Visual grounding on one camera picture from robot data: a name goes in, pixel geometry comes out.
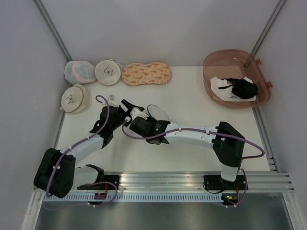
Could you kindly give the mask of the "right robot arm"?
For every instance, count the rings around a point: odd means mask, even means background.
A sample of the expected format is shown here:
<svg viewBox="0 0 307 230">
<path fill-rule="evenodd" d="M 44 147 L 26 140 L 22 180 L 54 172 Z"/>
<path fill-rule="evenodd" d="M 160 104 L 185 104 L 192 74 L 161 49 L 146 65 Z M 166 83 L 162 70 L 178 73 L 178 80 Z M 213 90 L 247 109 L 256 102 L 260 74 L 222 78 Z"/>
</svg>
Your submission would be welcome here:
<svg viewBox="0 0 307 230">
<path fill-rule="evenodd" d="M 230 189 L 236 184 L 236 176 L 242 162 L 244 136 L 227 122 L 213 127 L 189 127 L 167 120 L 136 117 L 129 130 L 149 144 L 185 143 L 212 149 L 222 164 L 219 184 Z"/>
</svg>

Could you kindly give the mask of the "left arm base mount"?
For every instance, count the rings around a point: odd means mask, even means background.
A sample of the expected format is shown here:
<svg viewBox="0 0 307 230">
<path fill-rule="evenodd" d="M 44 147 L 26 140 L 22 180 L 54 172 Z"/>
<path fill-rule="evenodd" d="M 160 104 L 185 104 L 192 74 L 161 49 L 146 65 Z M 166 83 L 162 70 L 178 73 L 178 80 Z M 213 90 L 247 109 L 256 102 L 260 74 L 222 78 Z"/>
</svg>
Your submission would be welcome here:
<svg viewBox="0 0 307 230">
<path fill-rule="evenodd" d="M 118 189 L 120 184 L 120 176 L 119 175 L 105 175 L 103 179 L 99 179 L 97 182 L 104 182 L 103 184 L 96 184 L 94 185 L 95 190 L 111 190 L 115 191 L 114 186 Z"/>
</svg>

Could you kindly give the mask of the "black bra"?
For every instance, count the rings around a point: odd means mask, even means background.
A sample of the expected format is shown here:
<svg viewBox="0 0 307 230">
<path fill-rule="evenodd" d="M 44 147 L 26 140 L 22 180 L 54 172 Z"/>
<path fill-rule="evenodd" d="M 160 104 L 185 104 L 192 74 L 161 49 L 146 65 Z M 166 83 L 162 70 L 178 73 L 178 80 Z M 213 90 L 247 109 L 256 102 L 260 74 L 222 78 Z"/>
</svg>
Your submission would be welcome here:
<svg viewBox="0 0 307 230">
<path fill-rule="evenodd" d="M 245 79 L 224 79 L 230 82 L 232 93 L 241 99 L 249 99 L 258 95 L 258 87 Z"/>
</svg>

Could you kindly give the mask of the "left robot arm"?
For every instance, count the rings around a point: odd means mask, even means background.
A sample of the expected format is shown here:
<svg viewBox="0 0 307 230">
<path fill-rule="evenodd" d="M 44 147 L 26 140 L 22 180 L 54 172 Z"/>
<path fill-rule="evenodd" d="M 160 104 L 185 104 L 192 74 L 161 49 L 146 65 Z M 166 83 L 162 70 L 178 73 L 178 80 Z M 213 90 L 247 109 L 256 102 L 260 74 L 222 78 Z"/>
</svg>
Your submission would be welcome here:
<svg viewBox="0 0 307 230">
<path fill-rule="evenodd" d="M 76 164 L 108 145 L 113 132 L 122 126 L 126 117 L 131 118 L 134 108 L 145 110 L 125 99 L 121 103 L 125 109 L 121 105 L 107 102 L 84 139 L 64 149 L 47 149 L 34 177 L 34 186 L 45 191 L 47 196 L 65 197 L 73 187 Z"/>
</svg>

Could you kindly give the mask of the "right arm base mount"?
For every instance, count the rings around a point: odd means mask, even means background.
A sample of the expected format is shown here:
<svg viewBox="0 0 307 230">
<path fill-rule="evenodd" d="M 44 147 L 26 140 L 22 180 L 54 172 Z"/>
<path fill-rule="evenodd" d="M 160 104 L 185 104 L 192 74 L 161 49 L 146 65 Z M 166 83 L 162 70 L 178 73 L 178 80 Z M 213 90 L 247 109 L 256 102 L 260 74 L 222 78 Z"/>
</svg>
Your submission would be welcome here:
<svg viewBox="0 0 307 230">
<path fill-rule="evenodd" d="M 221 178 L 220 175 L 204 175 L 203 188 L 210 193 L 221 193 L 224 191 L 244 191 L 247 182 L 243 175 L 238 175 L 234 182 Z"/>
</svg>

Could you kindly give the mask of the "white mesh bag blue zipper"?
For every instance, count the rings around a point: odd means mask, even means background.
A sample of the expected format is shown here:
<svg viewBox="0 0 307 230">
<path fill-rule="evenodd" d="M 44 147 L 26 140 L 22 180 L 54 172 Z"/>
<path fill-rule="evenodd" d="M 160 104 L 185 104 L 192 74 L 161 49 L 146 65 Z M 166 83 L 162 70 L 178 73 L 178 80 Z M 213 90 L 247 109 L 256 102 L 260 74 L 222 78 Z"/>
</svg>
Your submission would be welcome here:
<svg viewBox="0 0 307 230">
<path fill-rule="evenodd" d="M 170 117 L 167 115 L 167 113 L 154 104 L 148 105 L 146 107 L 146 111 L 150 117 L 156 120 L 170 121 Z"/>
</svg>

